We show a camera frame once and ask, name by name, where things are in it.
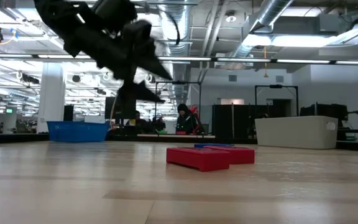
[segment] doorway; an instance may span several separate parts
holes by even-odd
[[[273,106],[272,106],[272,117],[274,118],[286,118],[291,117],[291,100],[288,99],[272,99]]]

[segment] column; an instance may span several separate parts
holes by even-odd
[[[17,107],[6,107],[5,115],[4,115],[4,134],[12,134],[12,128],[16,128],[16,120],[17,120]]]
[[[47,121],[63,121],[66,76],[61,63],[44,63],[41,78],[37,132],[48,131]]]

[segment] wall vent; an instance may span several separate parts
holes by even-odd
[[[229,82],[236,82],[237,81],[237,75],[229,75]]]
[[[276,83],[284,83],[284,76],[276,75]]]

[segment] red foam block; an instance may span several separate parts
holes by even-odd
[[[168,148],[167,163],[190,166],[201,172],[228,169],[230,153],[208,148]]]
[[[255,163],[255,151],[246,147],[204,146],[208,149],[230,152],[230,164]]]

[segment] hood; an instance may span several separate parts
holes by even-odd
[[[179,111],[181,111],[181,110],[183,110],[184,112],[186,112],[186,114],[188,114],[189,113],[189,108],[186,106],[186,104],[184,104],[184,103],[181,103],[181,104],[179,104],[179,106],[178,106],[178,113],[179,113]]]

